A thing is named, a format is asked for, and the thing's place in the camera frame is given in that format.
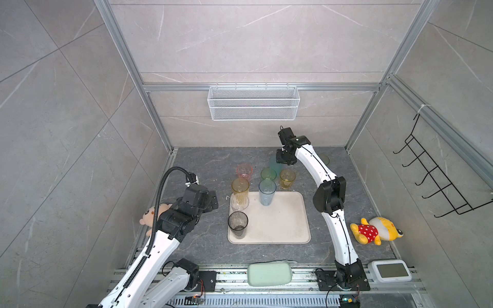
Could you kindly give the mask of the tall yellow glass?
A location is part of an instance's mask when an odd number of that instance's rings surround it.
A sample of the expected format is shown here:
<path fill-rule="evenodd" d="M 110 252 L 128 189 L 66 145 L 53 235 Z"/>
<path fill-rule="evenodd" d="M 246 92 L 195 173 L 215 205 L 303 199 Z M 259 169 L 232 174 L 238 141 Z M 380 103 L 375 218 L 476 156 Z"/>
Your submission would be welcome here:
<path fill-rule="evenodd" d="M 249 181 L 245 180 L 244 178 L 237 178 L 233 181 L 231 187 L 232 187 L 233 193 L 235 193 L 235 194 L 240 194 L 243 192 L 249 193 L 250 183 L 249 183 Z"/>

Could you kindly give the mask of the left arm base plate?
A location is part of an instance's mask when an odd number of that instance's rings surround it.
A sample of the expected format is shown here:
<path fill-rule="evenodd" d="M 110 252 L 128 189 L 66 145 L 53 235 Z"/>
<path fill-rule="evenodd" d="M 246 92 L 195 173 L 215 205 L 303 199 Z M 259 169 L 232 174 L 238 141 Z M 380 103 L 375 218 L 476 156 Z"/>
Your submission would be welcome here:
<path fill-rule="evenodd" d="M 188 292 L 213 292 L 217 281 L 216 271 L 199 271 L 189 276 L 189 282 L 184 291 Z"/>

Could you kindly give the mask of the dark grey glass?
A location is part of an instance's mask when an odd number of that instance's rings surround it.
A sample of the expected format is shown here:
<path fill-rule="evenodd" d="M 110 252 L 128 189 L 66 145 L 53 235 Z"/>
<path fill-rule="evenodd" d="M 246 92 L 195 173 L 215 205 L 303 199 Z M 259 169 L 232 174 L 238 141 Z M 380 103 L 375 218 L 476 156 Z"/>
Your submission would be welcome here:
<path fill-rule="evenodd" d="M 235 211 L 228 218 L 229 231 L 236 239 L 242 239 L 246 235 L 249 224 L 248 216 L 241 211 Z"/>

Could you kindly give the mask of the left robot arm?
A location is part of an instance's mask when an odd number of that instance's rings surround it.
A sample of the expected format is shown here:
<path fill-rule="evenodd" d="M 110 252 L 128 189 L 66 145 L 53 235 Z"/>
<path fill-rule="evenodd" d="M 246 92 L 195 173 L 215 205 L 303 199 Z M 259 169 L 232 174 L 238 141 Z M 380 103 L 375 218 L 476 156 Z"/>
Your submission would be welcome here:
<path fill-rule="evenodd" d="M 187 187 L 182 197 L 178 198 L 169 209 L 160 212 L 164 185 L 174 171 L 185 174 Z M 198 288 L 199 267 L 186 259 L 176 262 L 158 284 L 152 286 L 151 283 L 169 256 L 194 230 L 201 215 L 217 208 L 218 199 L 215 191 L 201 186 L 196 174 L 177 166 L 169 168 L 159 183 L 151 235 L 144 250 L 116 287 L 97 306 L 164 307 L 177 293 Z"/>

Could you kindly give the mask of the pink glass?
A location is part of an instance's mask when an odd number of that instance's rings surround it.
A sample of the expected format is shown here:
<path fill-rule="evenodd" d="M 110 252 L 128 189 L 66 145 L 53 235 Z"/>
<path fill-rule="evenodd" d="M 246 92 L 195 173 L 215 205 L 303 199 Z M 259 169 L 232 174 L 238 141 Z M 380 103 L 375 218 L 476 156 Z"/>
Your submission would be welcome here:
<path fill-rule="evenodd" d="M 236 173 L 239 178 L 244 178 L 250 182 L 253 176 L 253 167 L 250 164 L 240 164 L 236 168 Z"/>

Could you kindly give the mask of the tall light green glass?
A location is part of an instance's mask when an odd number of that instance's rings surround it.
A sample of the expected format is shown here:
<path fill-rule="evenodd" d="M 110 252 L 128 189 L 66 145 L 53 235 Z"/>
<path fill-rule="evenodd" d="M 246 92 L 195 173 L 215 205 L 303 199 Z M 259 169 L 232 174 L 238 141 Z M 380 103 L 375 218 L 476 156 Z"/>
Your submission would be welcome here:
<path fill-rule="evenodd" d="M 325 155 L 325 154 L 320 154 L 319 155 L 320 159 L 322 160 L 322 162 L 326 165 L 326 166 L 329 166 L 330 165 L 330 158 Z"/>

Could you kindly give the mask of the teal glass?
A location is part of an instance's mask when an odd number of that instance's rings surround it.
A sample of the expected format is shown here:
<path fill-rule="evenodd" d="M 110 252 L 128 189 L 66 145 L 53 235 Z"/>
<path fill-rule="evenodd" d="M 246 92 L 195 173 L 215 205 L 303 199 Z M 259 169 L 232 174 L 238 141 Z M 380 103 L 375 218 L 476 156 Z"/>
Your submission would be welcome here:
<path fill-rule="evenodd" d="M 278 163 L 277 162 L 277 159 L 276 159 L 276 155 L 272 155 L 270 157 L 270 160 L 269 160 L 269 168 L 270 169 L 273 169 L 277 176 L 280 175 L 280 173 L 282 172 L 282 170 L 284 169 L 284 164 L 281 164 L 281 163 Z"/>

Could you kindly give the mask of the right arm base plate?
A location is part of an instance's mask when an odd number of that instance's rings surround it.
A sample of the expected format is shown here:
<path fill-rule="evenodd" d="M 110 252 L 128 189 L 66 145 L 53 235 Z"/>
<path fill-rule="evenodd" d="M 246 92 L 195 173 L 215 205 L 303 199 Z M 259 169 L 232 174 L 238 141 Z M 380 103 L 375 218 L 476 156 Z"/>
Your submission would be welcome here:
<path fill-rule="evenodd" d="M 337 281 L 337 271 L 316 269 L 314 271 L 320 291 L 370 291 L 371 287 L 366 275 L 356 278 L 355 281 L 345 283 Z"/>

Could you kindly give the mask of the clear glass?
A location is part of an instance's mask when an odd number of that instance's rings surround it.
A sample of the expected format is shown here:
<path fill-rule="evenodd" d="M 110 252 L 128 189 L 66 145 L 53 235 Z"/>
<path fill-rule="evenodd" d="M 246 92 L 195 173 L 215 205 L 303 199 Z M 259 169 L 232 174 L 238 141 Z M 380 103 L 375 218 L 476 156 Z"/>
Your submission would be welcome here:
<path fill-rule="evenodd" d="M 245 210 L 249 206 L 249 194 L 246 192 L 231 195 L 231 208 L 235 211 Z"/>

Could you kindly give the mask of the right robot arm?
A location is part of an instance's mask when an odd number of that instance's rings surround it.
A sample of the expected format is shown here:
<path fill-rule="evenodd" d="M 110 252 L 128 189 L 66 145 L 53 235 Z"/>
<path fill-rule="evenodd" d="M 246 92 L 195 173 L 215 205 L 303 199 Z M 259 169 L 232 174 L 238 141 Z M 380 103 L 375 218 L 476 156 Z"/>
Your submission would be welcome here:
<path fill-rule="evenodd" d="M 322 214 L 332 239 L 336 283 L 340 289 L 350 290 L 365 280 L 366 274 L 345 223 L 346 180 L 326 166 L 306 136 L 295 136 L 289 127 L 281 127 L 278 136 L 282 148 L 276 152 L 276 161 L 288 166 L 301 162 L 317 184 L 313 205 Z"/>

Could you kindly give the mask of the blue glass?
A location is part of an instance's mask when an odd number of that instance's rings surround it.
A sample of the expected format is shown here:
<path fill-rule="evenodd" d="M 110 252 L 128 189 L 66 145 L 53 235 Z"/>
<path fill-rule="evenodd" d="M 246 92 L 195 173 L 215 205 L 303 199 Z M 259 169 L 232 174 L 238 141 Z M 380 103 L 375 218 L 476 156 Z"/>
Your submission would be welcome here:
<path fill-rule="evenodd" d="M 259 183 L 260 203 L 264 206 L 269 206 L 272 203 L 275 192 L 277 191 L 276 183 L 267 178 Z"/>

